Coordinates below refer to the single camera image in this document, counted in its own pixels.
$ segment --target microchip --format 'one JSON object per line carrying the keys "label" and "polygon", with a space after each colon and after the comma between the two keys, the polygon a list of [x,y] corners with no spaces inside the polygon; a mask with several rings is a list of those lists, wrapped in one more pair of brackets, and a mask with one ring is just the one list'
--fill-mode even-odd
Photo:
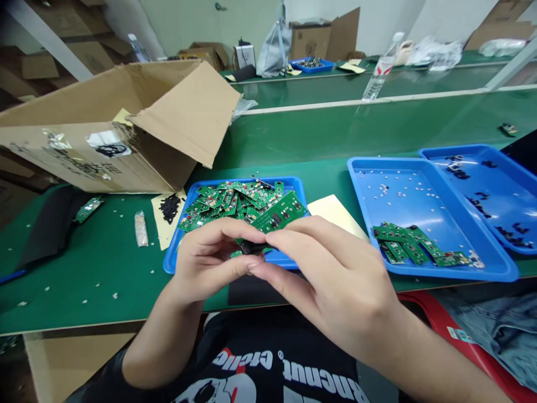
{"label": "microchip", "polygon": [[277,215],[276,213],[274,213],[274,214],[272,215],[272,219],[274,220],[274,222],[275,222],[276,224],[281,223],[281,218],[280,218],[280,216]]}

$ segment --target blue plastic tray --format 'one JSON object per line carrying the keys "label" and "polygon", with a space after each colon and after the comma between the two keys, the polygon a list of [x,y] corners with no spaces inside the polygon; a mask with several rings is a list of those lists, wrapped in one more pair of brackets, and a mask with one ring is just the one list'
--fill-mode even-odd
{"label": "blue plastic tray", "polygon": [[[434,162],[461,195],[474,200],[481,198],[476,192],[489,195],[488,199],[479,201],[492,217],[481,217],[504,247],[523,255],[537,255],[537,177],[534,174],[486,144],[424,148],[420,150],[420,155]],[[454,155],[463,156],[459,162],[470,178],[458,179],[448,171],[451,160],[446,157]],[[497,167],[489,168],[481,164],[483,161],[492,161]],[[518,233],[513,228],[514,223],[520,223],[520,227],[528,228],[529,231],[525,234]],[[522,237],[524,242],[533,242],[531,245],[534,248],[511,244],[496,227],[514,233],[514,237]]]}
{"label": "blue plastic tray", "polygon": [[[512,282],[519,277],[516,264],[496,242],[478,213],[468,208],[432,162],[421,158],[351,158],[347,166],[369,238],[377,249],[380,247],[373,235],[373,226],[383,221],[401,227],[415,224],[443,251],[460,250],[469,256],[469,251],[473,250],[485,264],[483,269],[441,268],[432,262],[416,265],[408,259],[404,264],[393,265],[384,256],[389,271],[497,282]],[[380,189],[382,185],[389,187],[386,194]]]}
{"label": "blue plastic tray", "polygon": [[297,62],[301,62],[302,60],[306,60],[307,62],[311,59],[309,58],[303,58],[303,59],[297,59],[297,60],[291,60],[289,63],[293,66],[295,70],[302,70],[304,73],[319,73],[321,71],[330,71],[334,68],[336,65],[334,62],[330,62],[328,60],[321,59],[321,62],[324,64],[319,67],[304,67],[300,64],[297,64]]}
{"label": "blue plastic tray", "polygon": [[[289,190],[294,190],[296,192],[296,195],[298,196],[298,199],[307,206],[306,202],[306,196],[304,194],[304,185],[302,181],[297,178],[296,176],[282,176],[282,177],[262,177],[259,178],[264,182],[267,182],[268,184],[274,184],[275,181],[282,181],[284,183],[284,190],[285,194]],[[209,180],[209,181],[199,181],[192,186],[190,186],[189,194],[186,197],[186,201],[183,207],[183,211],[181,212],[180,220],[183,218],[183,216],[186,215],[185,209],[191,205],[195,199],[197,199],[197,193],[196,189],[200,186],[218,186],[222,182],[225,181],[231,181],[231,182],[252,182],[254,179],[252,178],[245,178],[245,179],[221,179],[221,180]],[[175,265],[177,262],[177,248],[179,247],[179,242],[181,242],[181,238],[185,235],[185,232],[179,228],[175,229],[175,232],[173,233],[172,241],[170,242],[169,248],[166,251],[166,256],[164,257],[164,271],[169,274],[175,273]],[[295,261],[289,258],[287,255],[272,250],[270,252],[267,252],[265,254],[265,260],[267,262],[271,262],[274,264],[277,264],[278,266],[283,267],[287,270],[296,270],[298,269],[298,266],[296,265]]]}

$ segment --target hand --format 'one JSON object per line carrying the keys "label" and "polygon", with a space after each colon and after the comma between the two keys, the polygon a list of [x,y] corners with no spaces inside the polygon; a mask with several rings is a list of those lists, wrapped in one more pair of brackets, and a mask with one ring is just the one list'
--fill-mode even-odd
{"label": "hand", "polygon": [[379,356],[390,359],[390,349],[404,337],[409,312],[375,248],[316,216],[298,219],[266,239],[295,260],[308,281],[270,263],[252,268],[253,275],[357,360],[375,367]]}
{"label": "hand", "polygon": [[264,262],[256,255],[229,259],[239,246],[235,238],[265,242],[265,234],[245,221],[221,218],[188,234],[179,246],[172,293],[180,305],[204,301],[249,269]]}

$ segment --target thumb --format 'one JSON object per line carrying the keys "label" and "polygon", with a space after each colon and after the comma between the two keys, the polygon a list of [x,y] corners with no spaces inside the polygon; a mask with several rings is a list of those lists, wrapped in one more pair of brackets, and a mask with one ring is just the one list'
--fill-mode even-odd
{"label": "thumb", "polygon": [[311,323],[316,326],[321,323],[315,290],[306,280],[273,263],[258,264],[250,269],[250,273],[268,282]]}
{"label": "thumb", "polygon": [[263,258],[256,255],[241,255],[226,260],[221,265],[208,270],[207,276],[213,284],[220,288],[248,273],[252,267],[263,263]]}

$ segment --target person's right hand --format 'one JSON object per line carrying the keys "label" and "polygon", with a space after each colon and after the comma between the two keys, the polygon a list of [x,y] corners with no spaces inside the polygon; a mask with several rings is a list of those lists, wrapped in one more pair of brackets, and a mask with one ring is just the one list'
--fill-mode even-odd
{"label": "person's right hand", "polygon": [[270,263],[250,272],[270,283],[322,333],[359,361],[397,359],[410,337],[379,251],[321,217],[298,219],[266,241],[295,260],[308,281]]}

